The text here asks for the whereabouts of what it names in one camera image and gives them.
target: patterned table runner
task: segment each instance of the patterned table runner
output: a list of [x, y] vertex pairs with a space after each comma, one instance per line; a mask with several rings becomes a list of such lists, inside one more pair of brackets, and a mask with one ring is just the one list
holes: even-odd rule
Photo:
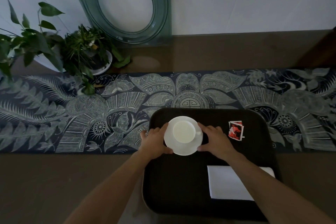
[[0, 152], [132, 153], [162, 107], [249, 109], [277, 152], [336, 151], [336, 69], [111, 74], [93, 96], [63, 74], [13, 80], [0, 84]]

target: black tray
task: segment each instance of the black tray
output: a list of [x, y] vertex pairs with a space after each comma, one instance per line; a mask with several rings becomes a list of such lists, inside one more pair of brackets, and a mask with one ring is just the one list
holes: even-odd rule
[[[278, 180], [280, 172], [265, 121], [249, 110], [163, 108], [153, 114], [149, 128], [162, 127], [177, 116], [189, 116], [205, 126], [220, 126], [225, 134], [230, 120], [242, 120], [241, 142], [230, 139], [234, 148], [260, 167], [271, 167]], [[203, 143], [208, 143], [204, 134]], [[142, 195], [147, 206], [159, 214], [198, 215], [225, 219], [265, 221], [254, 201], [212, 199], [207, 165], [227, 166], [209, 152], [189, 156], [163, 154], [145, 168]]]

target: green glass panel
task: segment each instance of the green glass panel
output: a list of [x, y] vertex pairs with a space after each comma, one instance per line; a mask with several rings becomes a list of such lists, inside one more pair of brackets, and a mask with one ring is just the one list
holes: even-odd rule
[[98, 0], [80, 0], [91, 26], [103, 30], [117, 40], [119, 47], [156, 46], [168, 44], [171, 39], [170, 0], [152, 0], [153, 15], [149, 24], [137, 32], [127, 32], [115, 27], [103, 14]]

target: white cup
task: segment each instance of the white cup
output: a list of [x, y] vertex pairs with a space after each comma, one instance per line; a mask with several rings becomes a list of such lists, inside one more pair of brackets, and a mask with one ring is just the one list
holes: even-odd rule
[[195, 127], [186, 120], [177, 122], [173, 127], [173, 136], [180, 143], [190, 143], [195, 134]]

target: white napkin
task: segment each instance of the white napkin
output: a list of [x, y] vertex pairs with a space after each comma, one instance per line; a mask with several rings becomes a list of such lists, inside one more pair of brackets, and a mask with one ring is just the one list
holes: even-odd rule
[[[270, 167], [260, 167], [274, 177]], [[210, 197], [215, 199], [253, 200], [230, 166], [208, 166]]]

